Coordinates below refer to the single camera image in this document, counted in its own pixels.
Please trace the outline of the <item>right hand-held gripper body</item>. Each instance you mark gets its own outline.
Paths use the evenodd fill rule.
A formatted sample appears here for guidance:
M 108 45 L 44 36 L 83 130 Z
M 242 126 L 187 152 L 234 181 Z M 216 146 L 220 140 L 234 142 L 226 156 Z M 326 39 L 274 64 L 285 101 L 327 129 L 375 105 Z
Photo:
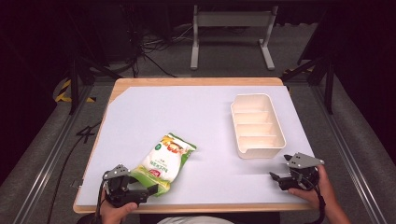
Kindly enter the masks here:
M 300 152 L 295 153 L 292 159 L 287 161 L 290 176 L 281 177 L 282 180 L 278 185 L 282 190 L 290 188 L 311 190 L 319 181 L 317 166 L 323 163 L 324 160 Z

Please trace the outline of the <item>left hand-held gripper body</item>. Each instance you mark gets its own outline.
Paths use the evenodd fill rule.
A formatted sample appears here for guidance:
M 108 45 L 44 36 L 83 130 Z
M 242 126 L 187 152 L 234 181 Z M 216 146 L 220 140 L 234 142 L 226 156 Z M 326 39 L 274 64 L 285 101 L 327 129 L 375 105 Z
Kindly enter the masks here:
M 137 205 L 145 203 L 149 197 L 148 189 L 139 183 L 129 184 L 130 170 L 123 164 L 105 172 L 103 176 L 106 200 L 115 207 L 122 207 L 127 203 Z

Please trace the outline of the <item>white and green snack bag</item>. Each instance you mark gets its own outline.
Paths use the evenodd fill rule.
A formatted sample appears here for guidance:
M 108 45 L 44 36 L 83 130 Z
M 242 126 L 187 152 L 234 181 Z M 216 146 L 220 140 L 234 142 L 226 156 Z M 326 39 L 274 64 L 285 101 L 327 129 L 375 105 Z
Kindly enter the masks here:
M 170 190 L 172 182 L 195 150 L 194 144 L 168 133 L 130 175 L 146 188 L 157 185 L 154 196 L 159 197 Z

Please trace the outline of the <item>person's left hand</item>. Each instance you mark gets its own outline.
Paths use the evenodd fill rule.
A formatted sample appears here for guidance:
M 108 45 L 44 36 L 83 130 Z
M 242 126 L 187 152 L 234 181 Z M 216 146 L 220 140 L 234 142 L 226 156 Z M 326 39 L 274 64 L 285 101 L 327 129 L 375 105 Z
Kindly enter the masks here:
M 103 224 L 121 224 L 121 222 L 136 209 L 136 203 L 127 203 L 119 208 L 114 207 L 106 200 L 106 192 L 102 190 L 100 216 Z

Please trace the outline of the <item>person's right hand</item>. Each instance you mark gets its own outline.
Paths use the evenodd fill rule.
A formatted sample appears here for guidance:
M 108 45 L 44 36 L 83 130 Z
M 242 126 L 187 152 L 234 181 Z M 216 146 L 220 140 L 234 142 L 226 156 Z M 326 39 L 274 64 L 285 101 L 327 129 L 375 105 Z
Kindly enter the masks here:
M 339 203 L 337 202 L 332 184 L 323 165 L 318 166 L 318 174 L 318 188 L 320 190 L 321 196 L 324 199 L 324 202 L 326 203 L 325 211 L 327 214 L 330 214 L 331 211 L 335 211 L 339 208 Z M 301 189 L 289 189 L 288 193 L 307 200 L 314 208 L 319 208 L 318 195 L 314 190 L 307 191 Z

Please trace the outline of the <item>white plastic divided container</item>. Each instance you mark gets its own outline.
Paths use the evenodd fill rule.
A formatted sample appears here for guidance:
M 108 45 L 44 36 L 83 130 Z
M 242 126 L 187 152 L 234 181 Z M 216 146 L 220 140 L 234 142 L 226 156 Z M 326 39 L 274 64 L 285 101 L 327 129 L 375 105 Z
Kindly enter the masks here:
M 240 158 L 271 159 L 286 146 L 269 95 L 238 94 L 231 104 L 231 112 Z

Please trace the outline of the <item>person's light clothing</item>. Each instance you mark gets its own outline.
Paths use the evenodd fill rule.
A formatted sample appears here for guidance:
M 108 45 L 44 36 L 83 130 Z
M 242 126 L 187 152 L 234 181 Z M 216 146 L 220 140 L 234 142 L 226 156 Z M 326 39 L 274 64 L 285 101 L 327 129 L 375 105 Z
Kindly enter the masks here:
M 157 224 L 234 224 L 233 222 L 218 218 L 218 217 L 208 217 L 208 216 L 198 216 L 198 217 L 167 217 Z

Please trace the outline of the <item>white table mat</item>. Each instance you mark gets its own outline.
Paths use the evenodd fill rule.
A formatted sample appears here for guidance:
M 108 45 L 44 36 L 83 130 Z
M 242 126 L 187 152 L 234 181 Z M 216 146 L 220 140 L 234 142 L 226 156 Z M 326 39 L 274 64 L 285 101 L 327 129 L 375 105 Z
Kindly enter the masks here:
M 237 154 L 231 104 L 238 94 L 270 96 L 286 146 L 272 159 L 244 160 Z M 168 192 L 155 205 L 304 204 L 281 190 L 272 174 L 289 171 L 285 155 L 312 149 L 284 86 L 132 87 L 107 108 L 76 206 L 94 205 L 105 171 L 134 169 L 167 133 L 196 145 Z

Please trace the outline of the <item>black metal stand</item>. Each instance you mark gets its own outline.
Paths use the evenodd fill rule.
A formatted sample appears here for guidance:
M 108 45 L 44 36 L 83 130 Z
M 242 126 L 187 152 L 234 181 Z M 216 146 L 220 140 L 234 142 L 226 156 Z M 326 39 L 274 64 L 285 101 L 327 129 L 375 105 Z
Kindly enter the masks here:
M 310 86 L 317 86 L 322 79 L 325 79 L 324 89 L 324 105 L 329 114 L 332 114 L 332 88 L 334 80 L 334 66 L 332 62 L 333 56 L 327 54 L 322 57 L 318 57 L 315 60 L 311 60 L 298 66 L 295 69 L 286 72 L 280 79 L 285 82 L 297 75 L 300 75 L 303 71 L 312 68 L 312 72 L 307 78 L 307 82 Z
M 111 77 L 115 80 L 120 78 L 120 75 L 105 68 L 104 66 L 96 63 L 88 58 L 76 56 L 70 62 L 70 80 L 71 80 L 71 109 L 69 114 L 73 115 L 79 105 L 85 101 L 82 96 L 82 91 L 79 89 L 80 86 L 91 86 L 95 77 L 91 68 L 98 70 L 101 74 L 106 77 Z

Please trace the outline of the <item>yellow and black floor tape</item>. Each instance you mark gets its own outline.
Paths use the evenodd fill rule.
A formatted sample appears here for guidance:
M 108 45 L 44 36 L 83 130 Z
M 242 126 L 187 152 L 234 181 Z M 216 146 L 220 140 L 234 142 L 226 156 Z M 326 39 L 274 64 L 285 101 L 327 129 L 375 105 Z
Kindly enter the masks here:
M 72 98 L 70 96 L 67 96 L 67 91 L 68 89 L 71 87 L 71 79 L 70 78 L 66 78 L 64 80 L 64 83 L 61 85 L 61 88 L 59 89 L 58 94 L 55 97 L 55 101 L 56 102 L 67 102 L 67 103 L 71 103 L 72 102 Z

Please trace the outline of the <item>white metal stand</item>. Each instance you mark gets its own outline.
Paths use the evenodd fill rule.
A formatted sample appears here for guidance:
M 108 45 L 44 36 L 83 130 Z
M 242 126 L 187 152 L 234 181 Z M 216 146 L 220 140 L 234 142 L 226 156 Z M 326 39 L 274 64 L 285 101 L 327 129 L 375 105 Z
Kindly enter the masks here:
M 276 21 L 278 6 L 263 11 L 200 11 L 193 9 L 191 47 L 191 70 L 198 69 L 200 27 L 263 27 L 264 38 L 258 40 L 267 69 L 273 71 L 275 64 L 268 49 L 268 43 Z

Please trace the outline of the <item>aluminium floor rail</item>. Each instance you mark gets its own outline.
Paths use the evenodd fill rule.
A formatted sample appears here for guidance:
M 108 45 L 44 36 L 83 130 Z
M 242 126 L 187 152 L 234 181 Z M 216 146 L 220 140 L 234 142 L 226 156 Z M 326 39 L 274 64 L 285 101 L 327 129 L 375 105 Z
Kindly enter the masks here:
M 46 123 L 36 135 L 18 162 L 15 175 L 16 215 L 11 224 L 26 224 L 38 203 L 60 159 L 66 139 L 84 106 L 84 99 L 92 86 L 84 86 L 78 95 L 78 103 L 57 103 Z
M 335 137 L 337 145 L 339 147 L 339 154 L 342 157 L 342 160 L 347 168 L 347 171 L 351 177 L 351 180 L 360 195 L 361 201 L 372 221 L 373 224 L 389 224 L 382 213 L 374 194 L 372 193 L 369 185 L 366 181 L 365 176 L 361 172 L 359 165 L 357 164 L 345 137 L 342 135 L 342 132 L 334 119 L 333 115 L 330 114 L 326 105 L 324 104 L 324 95 L 320 91 L 319 87 L 312 87 L 311 91 L 313 92 L 316 100 L 318 101 L 324 116 L 329 123 L 330 129 L 332 130 L 332 134 Z

